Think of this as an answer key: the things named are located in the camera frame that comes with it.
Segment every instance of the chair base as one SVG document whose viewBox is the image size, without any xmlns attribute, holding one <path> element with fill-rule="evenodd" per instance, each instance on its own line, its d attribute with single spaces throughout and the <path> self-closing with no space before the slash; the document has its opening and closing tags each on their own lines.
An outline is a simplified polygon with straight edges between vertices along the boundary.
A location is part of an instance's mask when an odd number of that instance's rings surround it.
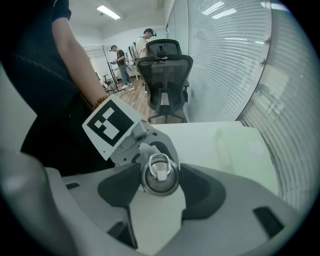
<svg viewBox="0 0 320 256">
<path fill-rule="evenodd" d="M 158 118 L 158 117 L 162 117 L 162 116 L 165 116 L 165 123 L 167 124 L 168 123 L 168 116 L 171 116 L 171 117 L 174 117 L 174 118 L 178 118 L 181 120 L 181 123 L 185 123 L 186 122 L 186 119 L 183 118 L 183 117 L 180 117 L 176 114 L 156 114 L 156 115 L 153 115 L 153 116 L 150 116 L 147 121 L 150 123 L 151 122 L 151 119 L 154 119 L 154 118 Z"/>
</svg>

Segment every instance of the bracelet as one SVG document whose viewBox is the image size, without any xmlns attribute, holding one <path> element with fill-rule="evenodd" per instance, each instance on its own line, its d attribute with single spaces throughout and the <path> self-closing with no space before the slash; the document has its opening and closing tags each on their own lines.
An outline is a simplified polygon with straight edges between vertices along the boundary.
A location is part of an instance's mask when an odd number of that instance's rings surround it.
<svg viewBox="0 0 320 256">
<path fill-rule="evenodd" d="M 96 104 L 94 105 L 93 110 L 96 110 L 101 105 L 101 103 L 104 102 L 107 98 L 108 98 L 108 96 L 103 96 L 103 97 L 99 98 L 96 101 Z"/>
</svg>

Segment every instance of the forearm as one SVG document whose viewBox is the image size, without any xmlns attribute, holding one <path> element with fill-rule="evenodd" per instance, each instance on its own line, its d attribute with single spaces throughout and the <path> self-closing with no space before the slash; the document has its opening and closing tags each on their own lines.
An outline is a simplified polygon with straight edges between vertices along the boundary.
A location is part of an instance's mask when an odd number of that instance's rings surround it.
<svg viewBox="0 0 320 256">
<path fill-rule="evenodd" d="M 99 98 L 107 95 L 85 50 L 76 40 L 63 49 L 58 47 L 58 51 L 73 82 L 92 106 L 96 104 Z"/>
</svg>

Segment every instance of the white shirt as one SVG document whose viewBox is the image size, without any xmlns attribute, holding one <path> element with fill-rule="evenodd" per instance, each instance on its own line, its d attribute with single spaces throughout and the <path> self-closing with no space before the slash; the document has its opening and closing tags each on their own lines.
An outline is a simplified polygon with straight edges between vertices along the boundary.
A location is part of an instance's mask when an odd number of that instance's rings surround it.
<svg viewBox="0 0 320 256">
<path fill-rule="evenodd" d="M 136 50 L 138 51 L 139 58 L 143 58 L 147 55 L 147 45 L 148 41 L 144 39 L 143 37 L 139 37 L 139 39 L 136 41 Z"/>
</svg>

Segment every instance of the ceiling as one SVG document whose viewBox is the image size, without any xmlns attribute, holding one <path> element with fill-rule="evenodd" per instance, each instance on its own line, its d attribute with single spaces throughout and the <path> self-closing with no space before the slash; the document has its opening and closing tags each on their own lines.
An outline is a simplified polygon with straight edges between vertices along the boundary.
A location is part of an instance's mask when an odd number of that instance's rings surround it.
<svg viewBox="0 0 320 256">
<path fill-rule="evenodd" d="M 152 14 L 164 7 L 165 0 L 69 0 L 69 8 L 72 12 L 71 22 L 84 25 L 102 27 L 106 24 L 116 23 L 106 14 L 97 10 L 104 5 L 120 16 L 122 21 L 132 20 L 137 15 Z"/>
</svg>

